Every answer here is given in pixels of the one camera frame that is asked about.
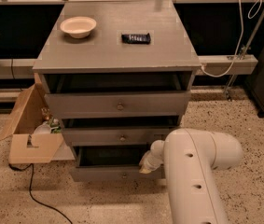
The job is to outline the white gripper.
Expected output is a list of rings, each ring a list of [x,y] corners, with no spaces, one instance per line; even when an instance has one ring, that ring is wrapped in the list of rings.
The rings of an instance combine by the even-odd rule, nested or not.
[[[142,162],[140,163],[140,170],[141,174],[149,174],[163,164],[163,150],[164,150],[165,142],[162,140],[157,140],[152,143],[150,150],[144,155],[142,158]]]

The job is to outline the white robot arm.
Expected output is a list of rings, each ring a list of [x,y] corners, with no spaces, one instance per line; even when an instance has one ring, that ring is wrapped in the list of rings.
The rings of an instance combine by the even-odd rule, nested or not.
[[[229,224],[213,171],[233,168],[242,157],[230,134],[179,128],[153,142],[139,166],[142,174],[164,169],[173,224]]]

